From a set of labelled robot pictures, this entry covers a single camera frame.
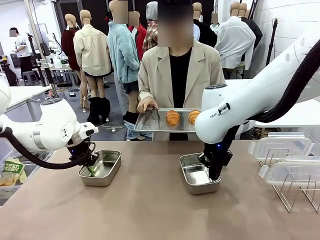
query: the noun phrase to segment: beige table surface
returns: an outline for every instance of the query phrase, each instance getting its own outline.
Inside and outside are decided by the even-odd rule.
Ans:
[[[218,192],[194,196],[179,159],[201,152],[203,143],[97,142],[97,150],[122,152],[111,185],[84,186],[80,166],[41,168],[0,208],[0,239],[318,240],[320,216],[308,204],[288,213],[258,176],[248,144],[233,142]],[[68,156],[62,149],[50,161]]]

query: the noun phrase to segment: plaid shirt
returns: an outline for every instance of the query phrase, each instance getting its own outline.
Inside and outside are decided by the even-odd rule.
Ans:
[[[148,20],[146,36],[143,41],[143,53],[158,45],[158,21]]]

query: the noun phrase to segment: light blue jacket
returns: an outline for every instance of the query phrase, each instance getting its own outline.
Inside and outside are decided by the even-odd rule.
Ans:
[[[109,22],[107,43],[114,71],[124,83],[138,81],[140,63],[134,37],[125,24]]]

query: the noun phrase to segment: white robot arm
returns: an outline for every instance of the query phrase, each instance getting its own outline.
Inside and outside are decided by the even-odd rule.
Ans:
[[[195,131],[205,142],[199,160],[209,167],[212,180],[218,179],[222,166],[231,159],[228,148],[240,125],[248,120],[272,122],[296,102],[320,96],[319,67],[320,35],[316,32],[297,39],[239,91],[230,92],[225,84],[204,90]]]
[[[0,137],[7,138],[13,147],[23,152],[57,150],[67,147],[71,160],[59,166],[53,163],[35,162],[44,168],[63,169],[78,165],[91,164],[91,144],[89,137],[98,132],[92,123],[79,123],[68,102],[62,98],[53,98],[40,106],[42,116],[37,122],[14,122],[3,114],[11,100],[10,88],[0,81]]]

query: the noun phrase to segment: black shirt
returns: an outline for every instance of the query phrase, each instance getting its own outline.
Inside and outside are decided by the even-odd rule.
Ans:
[[[192,47],[182,56],[170,55],[171,81],[174,108],[183,108],[186,97],[187,76]],[[185,133],[170,133],[170,141],[187,141]]]
[[[197,19],[193,19],[193,23],[200,29],[199,42],[214,48],[217,44],[218,36],[211,30],[210,26]]]

